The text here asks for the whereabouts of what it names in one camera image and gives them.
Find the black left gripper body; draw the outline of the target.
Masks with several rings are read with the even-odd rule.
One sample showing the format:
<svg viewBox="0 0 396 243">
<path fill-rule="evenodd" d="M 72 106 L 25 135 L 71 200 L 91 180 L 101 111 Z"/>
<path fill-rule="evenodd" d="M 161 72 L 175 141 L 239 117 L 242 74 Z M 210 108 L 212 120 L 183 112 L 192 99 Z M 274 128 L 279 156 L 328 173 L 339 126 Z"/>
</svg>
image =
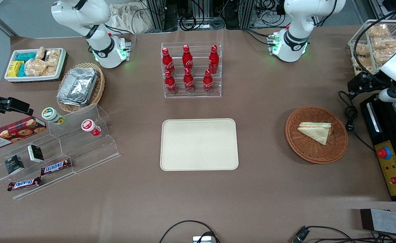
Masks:
<svg viewBox="0 0 396 243">
<path fill-rule="evenodd" d="M 367 90 L 383 90 L 387 88 L 384 81 L 378 81 L 375 75 L 362 71 L 354 77 L 354 82 L 367 82 Z"/>
</svg>

